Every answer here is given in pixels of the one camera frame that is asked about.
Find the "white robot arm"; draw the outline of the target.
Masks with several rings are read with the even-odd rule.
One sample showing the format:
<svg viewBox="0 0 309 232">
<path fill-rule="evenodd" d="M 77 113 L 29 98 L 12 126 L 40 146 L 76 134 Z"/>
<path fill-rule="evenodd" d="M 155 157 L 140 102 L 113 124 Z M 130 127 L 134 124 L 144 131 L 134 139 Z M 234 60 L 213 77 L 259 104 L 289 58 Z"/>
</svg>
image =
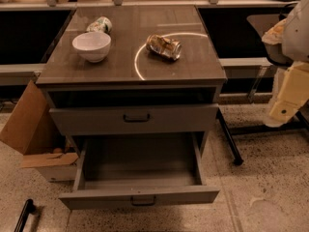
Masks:
<svg viewBox="0 0 309 232">
<path fill-rule="evenodd" d="M 264 123 L 271 128 L 288 123 L 309 101 L 309 0 L 300 0 L 288 16 L 262 36 L 266 44 L 281 44 L 294 62 L 274 79 Z"/>
</svg>

